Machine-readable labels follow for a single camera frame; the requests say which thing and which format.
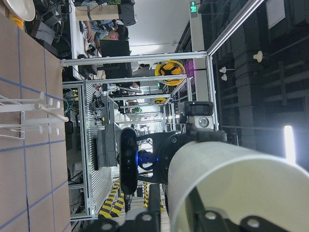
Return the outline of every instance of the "hazard tape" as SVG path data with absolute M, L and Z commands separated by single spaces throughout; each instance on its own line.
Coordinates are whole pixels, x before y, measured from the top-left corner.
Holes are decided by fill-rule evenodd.
M 124 194 L 121 193 L 116 203 L 114 203 L 116 193 L 118 192 L 119 188 L 120 188 L 120 182 L 119 181 L 114 182 L 109 196 L 107 197 L 103 206 L 101 207 L 98 216 L 99 218 L 120 217 L 121 210 L 124 206 L 125 200 L 124 200 Z
M 143 182 L 144 185 L 144 207 L 148 207 L 149 203 L 149 194 L 148 194 L 148 182 Z M 160 211 L 161 213 L 164 212 L 164 207 L 162 204 L 162 198 L 160 197 Z

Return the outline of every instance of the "air vent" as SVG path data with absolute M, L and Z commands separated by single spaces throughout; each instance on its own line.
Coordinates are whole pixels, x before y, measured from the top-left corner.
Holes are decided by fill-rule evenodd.
M 268 0 L 266 2 L 268 29 L 285 18 L 284 0 Z

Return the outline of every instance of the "tube light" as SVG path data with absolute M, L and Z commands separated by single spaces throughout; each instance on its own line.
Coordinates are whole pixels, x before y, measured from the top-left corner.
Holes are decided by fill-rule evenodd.
M 284 126 L 284 141 L 285 141 L 285 155 L 289 163 L 296 163 L 295 145 L 293 129 L 291 126 Z

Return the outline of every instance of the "black hair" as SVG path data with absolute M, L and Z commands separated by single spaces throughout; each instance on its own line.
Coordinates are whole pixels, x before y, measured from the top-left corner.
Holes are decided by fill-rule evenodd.
M 118 25 L 117 32 L 119 34 L 119 40 L 127 40 L 129 36 L 129 32 L 127 30 L 127 27 L 124 25 Z

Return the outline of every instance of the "white plate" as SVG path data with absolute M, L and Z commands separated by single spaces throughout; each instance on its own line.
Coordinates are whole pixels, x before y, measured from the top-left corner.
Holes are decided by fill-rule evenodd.
M 31 21 L 35 17 L 33 0 L 3 0 L 4 4 L 18 17 Z

